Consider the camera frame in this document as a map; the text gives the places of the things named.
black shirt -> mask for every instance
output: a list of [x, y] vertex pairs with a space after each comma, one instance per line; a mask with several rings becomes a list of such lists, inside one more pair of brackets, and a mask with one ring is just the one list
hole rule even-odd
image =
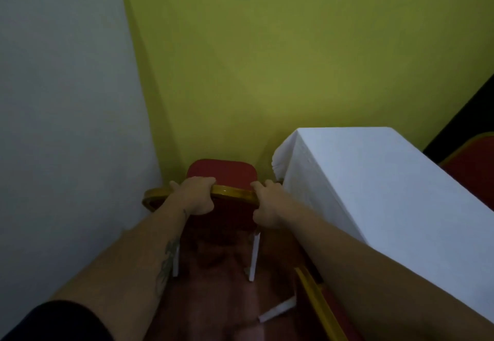
[[43, 303], [31, 311], [2, 341], [114, 341], [91, 310], [69, 301]]

person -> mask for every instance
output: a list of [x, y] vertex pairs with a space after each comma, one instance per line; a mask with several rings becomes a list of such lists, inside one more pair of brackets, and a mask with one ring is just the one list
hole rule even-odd
[[[192, 177], [164, 204], [29, 313], [4, 341], [143, 339], [189, 215], [213, 210], [213, 177]], [[254, 221], [288, 228], [365, 339], [487, 340], [494, 325], [399, 263], [325, 222], [270, 180], [253, 182]]]

black wall section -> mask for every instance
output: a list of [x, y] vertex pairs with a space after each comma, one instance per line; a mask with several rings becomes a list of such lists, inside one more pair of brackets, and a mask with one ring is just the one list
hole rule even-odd
[[494, 75], [432, 140], [424, 154], [439, 163], [468, 139], [484, 132], [494, 132]]

forearm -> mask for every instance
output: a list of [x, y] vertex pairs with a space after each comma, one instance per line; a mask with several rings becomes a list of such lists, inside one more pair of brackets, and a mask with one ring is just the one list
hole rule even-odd
[[366, 339], [487, 339], [493, 325], [451, 295], [297, 205], [287, 226]]
[[156, 311], [187, 219], [182, 203], [171, 195], [52, 299], [86, 306], [116, 341], [140, 341]]

hand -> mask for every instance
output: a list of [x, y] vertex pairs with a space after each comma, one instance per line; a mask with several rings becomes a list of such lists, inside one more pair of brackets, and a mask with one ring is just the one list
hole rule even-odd
[[170, 181], [173, 189], [171, 196], [184, 202], [187, 215], [203, 215], [213, 211], [211, 187], [215, 184], [214, 177], [189, 177], [182, 185]]
[[254, 211], [254, 222], [268, 228], [286, 225], [286, 216], [296, 201], [285, 192], [280, 183], [266, 180], [264, 187], [259, 181], [250, 184], [259, 198], [259, 209]]

